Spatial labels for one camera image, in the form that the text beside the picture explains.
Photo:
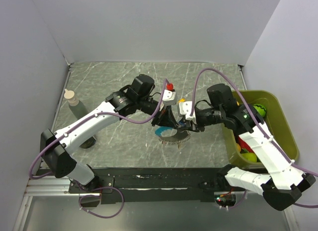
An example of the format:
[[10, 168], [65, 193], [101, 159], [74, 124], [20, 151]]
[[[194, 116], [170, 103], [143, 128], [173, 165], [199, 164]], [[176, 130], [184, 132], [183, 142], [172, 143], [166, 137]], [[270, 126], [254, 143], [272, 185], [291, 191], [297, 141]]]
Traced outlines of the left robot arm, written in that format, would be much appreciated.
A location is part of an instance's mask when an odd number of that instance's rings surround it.
[[98, 187], [98, 179], [86, 164], [76, 161], [72, 153], [82, 143], [109, 125], [126, 120], [139, 124], [129, 118], [140, 110], [149, 115], [145, 123], [178, 127], [169, 109], [177, 103], [173, 85], [164, 81], [159, 101], [153, 100], [151, 92], [155, 88], [154, 80], [148, 75], [138, 75], [131, 84], [111, 93], [97, 108], [76, 122], [52, 132], [47, 129], [41, 134], [41, 158], [56, 178], [68, 177], [80, 183], [86, 192], [93, 192]]

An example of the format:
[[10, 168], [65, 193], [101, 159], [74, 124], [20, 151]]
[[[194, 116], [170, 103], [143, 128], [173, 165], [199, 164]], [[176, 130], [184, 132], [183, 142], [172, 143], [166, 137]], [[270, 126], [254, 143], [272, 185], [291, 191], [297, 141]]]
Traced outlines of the light blue key handle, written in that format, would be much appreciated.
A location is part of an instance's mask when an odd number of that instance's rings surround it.
[[172, 130], [171, 127], [159, 127], [155, 130], [155, 135], [161, 137], [163, 132]]

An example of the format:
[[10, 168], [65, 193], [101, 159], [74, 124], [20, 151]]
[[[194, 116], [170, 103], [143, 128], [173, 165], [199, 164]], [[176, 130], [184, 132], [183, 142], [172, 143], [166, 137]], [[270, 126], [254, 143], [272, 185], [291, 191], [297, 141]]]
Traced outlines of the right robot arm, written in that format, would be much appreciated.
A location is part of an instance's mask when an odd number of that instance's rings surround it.
[[315, 183], [315, 177], [294, 167], [263, 117], [252, 105], [238, 103], [229, 86], [213, 85], [207, 89], [207, 94], [209, 108], [206, 109], [196, 108], [192, 101], [178, 103], [183, 129], [200, 132], [206, 126], [223, 124], [247, 143], [268, 172], [257, 174], [229, 164], [218, 173], [218, 187], [225, 191], [239, 187], [255, 192], [278, 211], [295, 204], [302, 192]]

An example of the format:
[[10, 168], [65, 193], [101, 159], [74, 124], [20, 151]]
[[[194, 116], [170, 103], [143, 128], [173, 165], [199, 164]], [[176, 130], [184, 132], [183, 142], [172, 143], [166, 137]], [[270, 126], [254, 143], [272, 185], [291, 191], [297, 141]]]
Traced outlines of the metal keyring with small rings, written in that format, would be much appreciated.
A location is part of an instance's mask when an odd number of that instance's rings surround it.
[[188, 131], [177, 130], [174, 134], [170, 134], [169, 136], [165, 136], [165, 132], [163, 132], [161, 137], [158, 137], [159, 141], [163, 145], [177, 145], [179, 147], [182, 143], [188, 141], [191, 137]]

